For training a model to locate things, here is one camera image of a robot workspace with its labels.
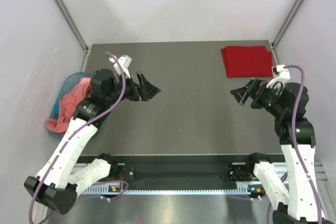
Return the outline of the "red t shirt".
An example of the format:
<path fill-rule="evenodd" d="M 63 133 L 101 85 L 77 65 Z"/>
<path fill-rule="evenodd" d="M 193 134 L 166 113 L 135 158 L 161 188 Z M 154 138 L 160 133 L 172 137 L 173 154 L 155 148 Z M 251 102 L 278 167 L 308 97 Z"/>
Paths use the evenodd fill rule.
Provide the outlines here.
<path fill-rule="evenodd" d="M 228 78 L 272 77 L 272 53 L 265 46 L 226 46 L 221 54 Z"/>

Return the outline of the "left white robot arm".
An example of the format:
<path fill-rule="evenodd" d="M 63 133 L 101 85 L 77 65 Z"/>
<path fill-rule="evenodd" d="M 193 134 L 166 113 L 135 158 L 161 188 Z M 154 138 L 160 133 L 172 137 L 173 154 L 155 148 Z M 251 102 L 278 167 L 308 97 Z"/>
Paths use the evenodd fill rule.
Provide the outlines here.
<path fill-rule="evenodd" d="M 29 176 L 24 182 L 33 202 L 64 215 L 87 188 L 101 179 L 117 178 L 118 163 L 108 154 L 98 155 L 91 164 L 76 173 L 72 173 L 72 169 L 87 143 L 120 101 L 148 101 L 160 92 L 143 73 L 136 75 L 138 83 L 123 73 L 116 79 L 110 69 L 99 69 L 93 74 L 89 95 L 77 105 L 48 163 L 36 176 Z"/>

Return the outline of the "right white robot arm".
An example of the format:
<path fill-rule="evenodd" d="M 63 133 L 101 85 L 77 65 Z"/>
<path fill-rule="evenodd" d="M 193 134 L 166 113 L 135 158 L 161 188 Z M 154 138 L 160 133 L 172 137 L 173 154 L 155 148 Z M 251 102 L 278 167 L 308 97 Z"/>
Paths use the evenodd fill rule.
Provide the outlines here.
<path fill-rule="evenodd" d="M 325 217 L 317 190 L 314 156 L 316 138 L 313 125 L 305 118 L 309 101 L 303 83 L 251 79 L 231 95 L 244 105 L 251 98 L 251 108 L 265 109 L 275 118 L 275 132 L 285 158 L 287 181 L 278 177 L 268 154 L 248 155 L 245 174 L 259 180 L 273 208 L 273 223 L 330 223 Z"/>

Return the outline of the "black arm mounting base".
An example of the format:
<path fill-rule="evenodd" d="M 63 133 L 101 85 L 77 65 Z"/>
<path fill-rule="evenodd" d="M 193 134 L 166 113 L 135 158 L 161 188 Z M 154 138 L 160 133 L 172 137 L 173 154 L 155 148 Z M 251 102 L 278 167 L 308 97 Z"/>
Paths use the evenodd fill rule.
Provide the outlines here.
<path fill-rule="evenodd" d="M 131 189 L 227 189 L 257 179 L 245 154 L 113 156 L 105 180 L 123 179 Z"/>

